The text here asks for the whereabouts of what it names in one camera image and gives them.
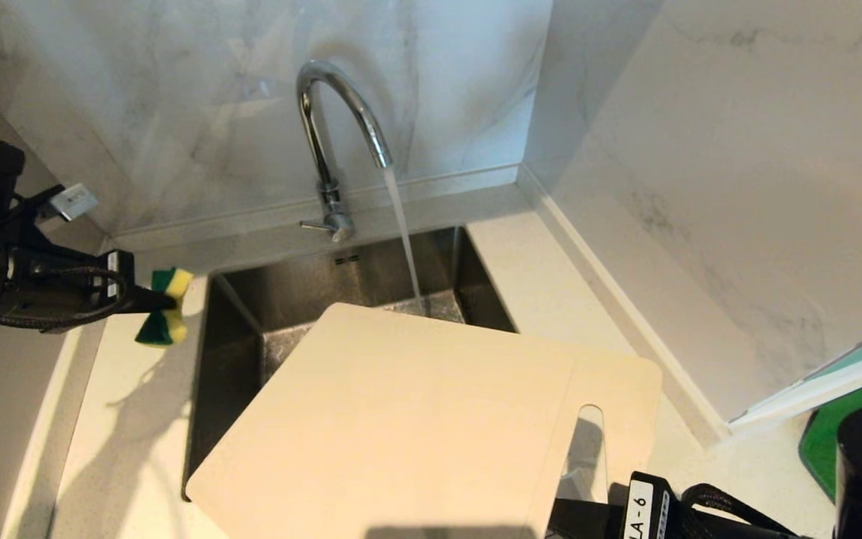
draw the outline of marble wall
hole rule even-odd
[[[862,2],[555,1],[522,173],[738,415],[862,340]]]
[[[400,180],[520,162],[551,0],[0,0],[0,110],[111,233],[314,198],[295,75],[341,66]],[[380,184],[331,92],[345,189]]]

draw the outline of green and yellow sponge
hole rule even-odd
[[[192,283],[191,273],[184,269],[157,269],[151,273],[151,290],[161,291],[166,296],[174,298],[175,308],[152,311],[141,325],[135,337],[135,342],[147,346],[165,348],[172,344],[185,341],[188,328],[182,320],[182,300]]]

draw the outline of stainless steel sink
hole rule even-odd
[[[212,277],[185,481],[332,303],[515,331],[464,228],[411,242],[420,301],[400,239]]]

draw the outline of sticker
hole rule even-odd
[[[108,254],[108,268],[112,272],[119,272],[119,252],[113,250]],[[119,284],[115,281],[108,283],[108,297],[116,297],[119,294]]]
[[[667,515],[670,514],[670,494],[664,491],[664,501],[661,502],[661,524],[657,526],[657,539],[664,539],[667,534]]]
[[[623,539],[650,539],[650,511],[654,502],[654,485],[630,481],[627,509],[623,521]]]

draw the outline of faucet handle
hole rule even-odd
[[[345,214],[328,214],[325,216],[325,222],[300,221],[298,225],[301,225],[302,228],[331,232],[331,241],[335,243],[344,242],[355,235],[355,226],[352,225],[352,220]]]
[[[326,232],[335,232],[337,230],[337,226],[325,225],[324,222],[312,222],[312,221],[300,221],[298,225],[301,225],[301,228],[311,228],[314,230],[325,230]]]

